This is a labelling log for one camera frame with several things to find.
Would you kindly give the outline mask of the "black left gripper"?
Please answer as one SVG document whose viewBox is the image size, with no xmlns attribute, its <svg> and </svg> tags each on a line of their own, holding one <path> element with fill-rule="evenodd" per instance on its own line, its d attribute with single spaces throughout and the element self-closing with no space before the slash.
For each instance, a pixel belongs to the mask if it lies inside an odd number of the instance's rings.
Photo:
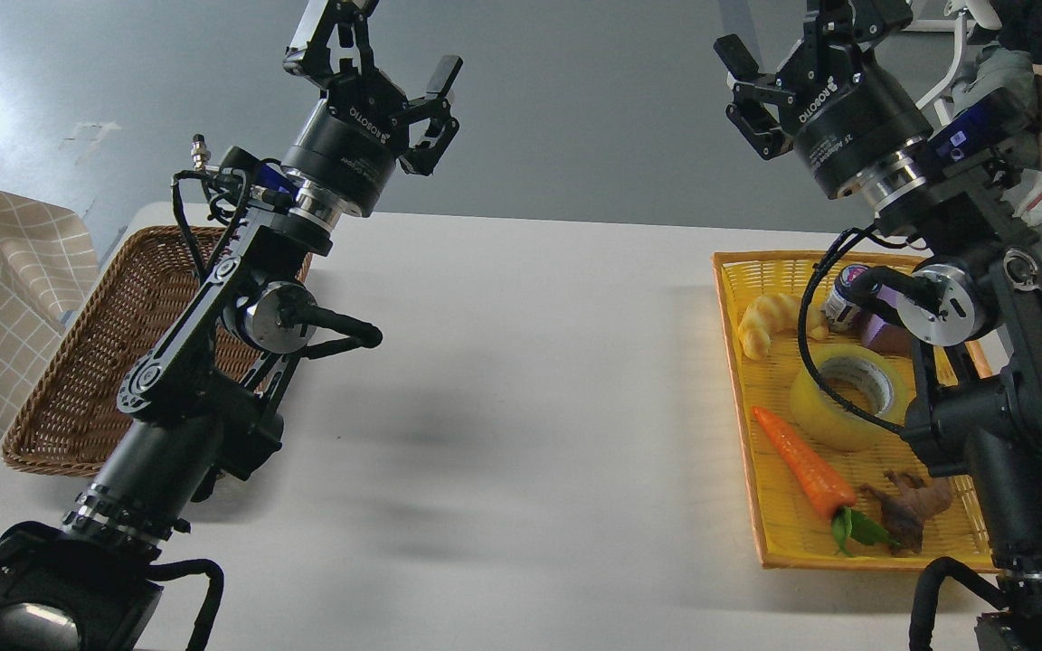
<svg viewBox="0 0 1042 651">
<path fill-rule="evenodd" d="M 321 91 L 306 123 L 281 158 L 290 177 L 329 194 L 340 212 L 369 217 L 395 166 L 410 175 L 431 175 L 458 120 L 450 92 L 463 59 L 443 55 L 421 98 L 408 99 L 376 70 L 368 22 L 376 1 L 309 1 L 284 52 L 284 71 Z M 331 41 L 356 50 L 358 65 L 340 58 Z M 416 145 L 410 126 L 426 122 Z"/>
</svg>

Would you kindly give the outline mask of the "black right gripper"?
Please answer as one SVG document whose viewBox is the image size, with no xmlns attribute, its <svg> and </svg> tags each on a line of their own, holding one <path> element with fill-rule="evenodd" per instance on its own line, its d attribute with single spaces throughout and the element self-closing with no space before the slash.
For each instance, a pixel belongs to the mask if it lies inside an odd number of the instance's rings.
<svg viewBox="0 0 1042 651">
<path fill-rule="evenodd" d="M 929 119 L 874 58 L 914 19 L 909 1 L 807 1 L 807 41 L 776 74 L 760 71 L 739 34 L 713 50 L 729 74 L 729 122 L 763 160 L 793 151 L 828 198 L 855 177 L 932 133 Z M 770 108 L 778 109 L 778 118 Z"/>
</svg>

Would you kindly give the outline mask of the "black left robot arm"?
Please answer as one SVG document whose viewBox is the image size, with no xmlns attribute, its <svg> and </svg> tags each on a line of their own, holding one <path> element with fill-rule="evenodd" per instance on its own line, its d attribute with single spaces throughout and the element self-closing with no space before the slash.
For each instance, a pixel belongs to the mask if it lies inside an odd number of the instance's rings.
<svg viewBox="0 0 1042 651">
<path fill-rule="evenodd" d="M 128 432 L 57 527 L 16 524 L 0 537 L 0 650 L 132 650 L 167 581 L 208 585 L 187 640 L 207 647 L 223 598 L 223 569 L 162 564 L 160 545 L 190 526 L 182 512 L 221 473 L 247 479 L 281 446 L 278 412 L 302 359 L 373 349 L 372 323 L 322 307 L 298 277 L 326 256 L 344 214 L 367 218 L 395 165 L 430 175 L 458 133 L 446 55 L 421 98 L 374 62 L 374 1 L 311 1 L 284 69 L 319 90 L 318 103 L 279 159 L 232 148 L 210 164 L 192 140 L 195 180 L 223 235 L 200 254 L 178 189 L 171 209 L 199 286 L 187 308 L 118 387 Z"/>
</svg>

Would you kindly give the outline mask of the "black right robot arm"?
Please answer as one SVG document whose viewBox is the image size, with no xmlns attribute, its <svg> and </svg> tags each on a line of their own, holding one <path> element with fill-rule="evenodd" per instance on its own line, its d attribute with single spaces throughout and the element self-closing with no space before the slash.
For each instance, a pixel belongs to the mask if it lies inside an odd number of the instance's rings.
<svg viewBox="0 0 1042 651">
<path fill-rule="evenodd" d="M 967 475 L 979 495 L 995 582 L 931 561 L 915 585 L 909 646 L 926 650 L 952 578 L 987 601 L 981 650 L 1042 650 L 1042 262 L 1002 190 L 1018 174 L 1002 146 L 1033 119 L 995 90 L 934 131 L 874 46 L 913 20 L 905 1 L 810 1 L 802 36 L 776 73 L 736 34 L 715 42 L 728 71 L 726 115 L 758 156 L 798 153 L 828 198 L 859 193 L 874 222 L 848 228 L 816 264 L 800 309 L 861 239 L 931 251 L 913 272 L 873 267 L 847 298 L 913 335 L 915 399 L 896 434 L 934 476 Z"/>
</svg>

